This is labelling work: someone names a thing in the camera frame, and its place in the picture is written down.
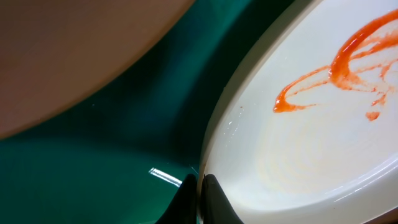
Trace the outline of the white plate front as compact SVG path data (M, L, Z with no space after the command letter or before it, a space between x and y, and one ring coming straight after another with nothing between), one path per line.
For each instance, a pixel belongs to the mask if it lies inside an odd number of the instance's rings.
M294 1L225 86L198 191L244 223L365 223L397 208L397 1Z

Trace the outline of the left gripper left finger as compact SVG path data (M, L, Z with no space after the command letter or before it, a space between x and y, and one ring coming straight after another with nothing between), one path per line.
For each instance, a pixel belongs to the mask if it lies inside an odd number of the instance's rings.
M155 224L196 224L197 223L197 179L188 174L166 211Z

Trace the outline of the white plate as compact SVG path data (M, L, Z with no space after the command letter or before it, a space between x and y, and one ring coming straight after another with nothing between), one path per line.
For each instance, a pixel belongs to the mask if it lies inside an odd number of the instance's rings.
M365 223L397 208L397 1L294 1L225 86L198 191L244 223Z
M127 70L191 0L1 0L1 137L38 125Z

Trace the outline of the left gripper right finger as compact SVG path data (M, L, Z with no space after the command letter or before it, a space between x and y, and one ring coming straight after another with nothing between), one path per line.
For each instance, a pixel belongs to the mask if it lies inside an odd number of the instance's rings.
M213 174L203 178L200 213L204 224L243 224Z

